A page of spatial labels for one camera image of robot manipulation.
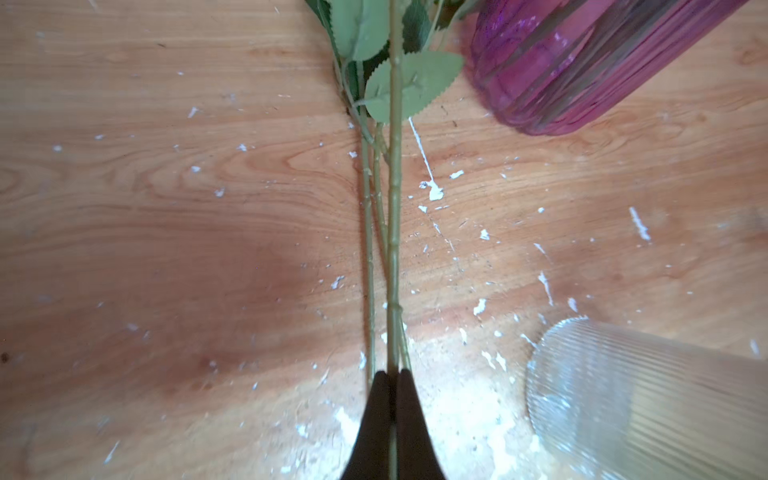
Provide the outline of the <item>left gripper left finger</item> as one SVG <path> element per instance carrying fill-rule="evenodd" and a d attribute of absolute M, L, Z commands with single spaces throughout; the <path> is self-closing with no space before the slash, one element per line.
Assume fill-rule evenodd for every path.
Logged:
<path fill-rule="evenodd" d="M 384 371 L 378 371 L 342 480 L 389 478 L 391 400 L 390 377 Z"/>

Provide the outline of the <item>purple ribbed glass vase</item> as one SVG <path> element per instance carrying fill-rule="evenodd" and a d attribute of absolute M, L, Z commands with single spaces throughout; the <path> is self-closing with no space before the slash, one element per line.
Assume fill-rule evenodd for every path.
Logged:
<path fill-rule="evenodd" d="M 485 1 L 473 83 L 528 135 L 574 132 L 638 89 L 742 7 L 733 0 Z"/>

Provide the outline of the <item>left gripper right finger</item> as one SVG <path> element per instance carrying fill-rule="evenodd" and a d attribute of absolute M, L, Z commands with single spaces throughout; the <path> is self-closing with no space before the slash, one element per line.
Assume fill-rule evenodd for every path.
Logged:
<path fill-rule="evenodd" d="M 395 390 L 397 478 L 445 480 L 427 428 L 414 377 L 403 369 Z"/>

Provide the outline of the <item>pink mini rose spray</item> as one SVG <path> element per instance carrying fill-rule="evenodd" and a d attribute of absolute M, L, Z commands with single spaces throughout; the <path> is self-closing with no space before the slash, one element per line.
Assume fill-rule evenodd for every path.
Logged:
<path fill-rule="evenodd" d="M 390 377 L 393 407 L 388 479 L 398 479 L 395 390 L 400 371 L 412 372 L 400 302 L 403 126 L 440 97 L 463 70 L 461 55 L 432 48 L 433 36 L 479 4 L 310 1 L 307 5 L 328 36 L 338 93 L 360 134 L 367 400 L 375 374 L 384 371 Z"/>

